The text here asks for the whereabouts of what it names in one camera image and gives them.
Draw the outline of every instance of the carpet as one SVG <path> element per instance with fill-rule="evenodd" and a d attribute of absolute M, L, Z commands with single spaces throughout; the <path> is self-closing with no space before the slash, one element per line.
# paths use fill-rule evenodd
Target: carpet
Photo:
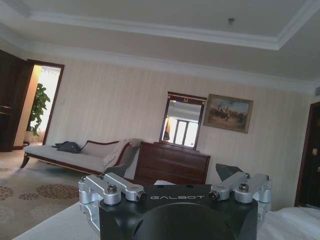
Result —
<path fill-rule="evenodd" d="M 11 240 L 79 200 L 84 173 L 30 158 L 23 150 L 0 152 L 0 240 Z"/>

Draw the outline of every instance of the picture frame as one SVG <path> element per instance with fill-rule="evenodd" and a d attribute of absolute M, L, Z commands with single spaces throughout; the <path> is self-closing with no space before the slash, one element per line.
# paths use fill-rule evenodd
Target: picture frame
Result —
<path fill-rule="evenodd" d="M 203 125 L 247 134 L 253 104 L 252 100 L 209 94 Z"/>

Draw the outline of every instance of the sofa leg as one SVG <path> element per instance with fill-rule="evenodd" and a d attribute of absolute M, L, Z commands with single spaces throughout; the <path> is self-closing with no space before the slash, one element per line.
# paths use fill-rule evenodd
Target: sofa leg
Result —
<path fill-rule="evenodd" d="M 25 153 L 24 154 L 24 158 L 23 158 L 23 162 L 20 166 L 21 169 L 23 169 L 25 167 L 25 165 L 27 165 L 27 163 L 29 162 L 30 157 L 28 157 L 28 155 Z"/>

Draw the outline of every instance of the door handle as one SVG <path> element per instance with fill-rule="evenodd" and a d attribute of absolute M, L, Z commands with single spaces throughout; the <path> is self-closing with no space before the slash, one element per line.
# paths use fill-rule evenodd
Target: door handle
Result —
<path fill-rule="evenodd" d="M 318 149 L 317 148 L 312 149 L 312 155 L 313 156 L 317 156 L 318 155 Z"/>

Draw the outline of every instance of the gray upholstered seat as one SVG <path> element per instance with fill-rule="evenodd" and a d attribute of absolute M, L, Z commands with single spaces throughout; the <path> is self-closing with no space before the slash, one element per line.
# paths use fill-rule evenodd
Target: gray upholstered seat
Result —
<path fill-rule="evenodd" d="M 25 155 L 21 168 L 28 163 L 29 157 L 32 157 L 89 174 L 113 172 L 124 177 L 140 142 L 141 140 L 134 138 L 109 143 L 87 141 L 81 153 L 57 151 L 48 145 L 27 146 L 24 148 Z"/>

